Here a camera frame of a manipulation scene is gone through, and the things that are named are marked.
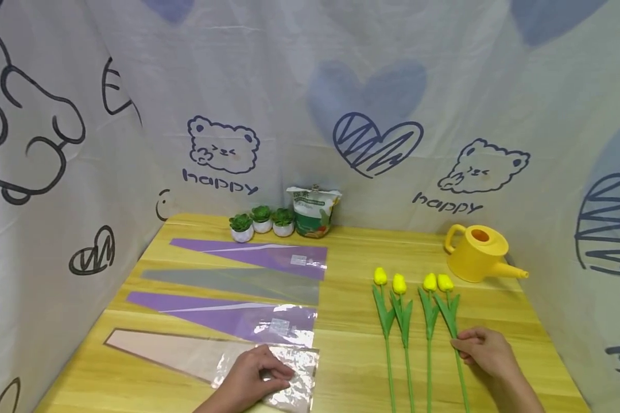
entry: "person's finger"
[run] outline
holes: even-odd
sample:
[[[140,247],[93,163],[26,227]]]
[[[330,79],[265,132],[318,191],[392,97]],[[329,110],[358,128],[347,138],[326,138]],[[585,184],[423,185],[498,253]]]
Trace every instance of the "person's finger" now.
[[[258,345],[256,348],[253,348],[251,352],[262,355],[272,354],[271,349],[268,348],[266,344]]]
[[[487,338],[489,331],[490,330],[487,327],[476,326],[476,327],[473,327],[472,329],[460,331],[459,334],[457,334],[457,338],[460,340],[466,340],[468,338],[484,339],[484,338]]]
[[[479,345],[470,340],[450,340],[450,344],[459,351],[467,353],[469,356],[474,353],[475,348]]]
[[[257,385],[258,398],[263,399],[266,395],[285,390],[289,387],[289,382],[283,379],[270,379],[261,381]]]
[[[275,372],[280,373],[279,378],[291,379],[294,377],[294,370],[286,366],[273,355],[263,356],[259,361],[259,369],[271,370],[271,374],[274,375],[274,377],[278,377],[278,375],[274,374]]]

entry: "blue heart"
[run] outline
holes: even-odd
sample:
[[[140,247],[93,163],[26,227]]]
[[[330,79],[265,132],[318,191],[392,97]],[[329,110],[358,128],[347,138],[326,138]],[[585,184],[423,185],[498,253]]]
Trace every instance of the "blue heart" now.
[[[608,0],[511,0],[511,14],[524,43],[535,47],[559,38]]]
[[[168,22],[177,25],[188,16],[195,0],[142,0],[142,2]]]
[[[369,116],[381,130],[408,120],[423,98],[426,82],[425,68],[415,60],[386,66],[366,84],[341,61],[326,61],[315,70],[306,104],[315,125],[331,143],[333,129],[344,114]]]
[[[333,145],[356,172],[374,178],[409,157],[423,138],[418,122],[402,122],[383,135],[366,115],[351,112],[333,128]]]

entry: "tulip flower head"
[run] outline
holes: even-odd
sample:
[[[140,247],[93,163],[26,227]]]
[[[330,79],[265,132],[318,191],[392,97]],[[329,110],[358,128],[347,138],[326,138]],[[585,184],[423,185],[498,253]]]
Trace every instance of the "tulip flower head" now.
[[[438,289],[443,292],[449,292],[454,290],[455,285],[452,283],[452,279],[448,277],[448,274],[438,275]]]
[[[378,267],[374,270],[374,283],[378,286],[383,286],[388,282],[388,276],[386,275],[386,271],[383,268]]]
[[[425,291],[436,291],[436,275],[435,273],[427,274],[423,281],[423,288]]]
[[[406,282],[404,280],[404,275],[395,274],[393,277],[393,291],[397,295],[402,295],[406,292]]]

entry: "fabric backdrop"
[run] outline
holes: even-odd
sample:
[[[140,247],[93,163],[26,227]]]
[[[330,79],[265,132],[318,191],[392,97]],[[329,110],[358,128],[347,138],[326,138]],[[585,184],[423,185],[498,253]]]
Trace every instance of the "fabric backdrop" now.
[[[0,409],[170,214],[312,184],[344,225],[501,231],[620,412],[620,0],[0,0]]]

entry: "wooden table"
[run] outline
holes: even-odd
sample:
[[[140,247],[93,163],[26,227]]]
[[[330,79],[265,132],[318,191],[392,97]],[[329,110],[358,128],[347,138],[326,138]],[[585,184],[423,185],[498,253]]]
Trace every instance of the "wooden table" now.
[[[158,232],[113,301],[96,322],[36,412],[184,413],[211,394],[209,384],[159,367],[103,345],[114,328],[149,330],[215,338],[230,338],[176,317],[126,302],[131,291],[148,291],[245,299],[248,296],[203,290],[141,279],[143,270],[162,268],[249,268],[230,261],[169,245],[172,238],[231,240],[227,218],[180,214]],[[442,236],[397,231],[335,227],[323,239],[297,234],[287,239],[256,235],[257,243],[328,247],[326,278],[320,286],[314,347],[320,351],[313,413],[390,412],[388,372],[383,335],[371,293],[372,275],[383,266],[389,277],[404,274],[409,291],[416,291],[429,272],[448,273]],[[458,323],[463,329],[484,325],[501,331],[513,345],[519,363],[550,413],[588,412],[551,341],[514,279],[469,284],[453,278],[462,294]],[[426,350],[424,317],[413,297],[410,348],[416,411],[426,409]],[[392,360],[398,412],[409,412],[406,369],[400,331],[393,327]],[[463,412],[455,356],[445,323],[439,318],[432,345],[433,411]],[[472,412],[496,412],[490,384],[477,369],[465,368]],[[263,405],[255,412],[277,412]]]

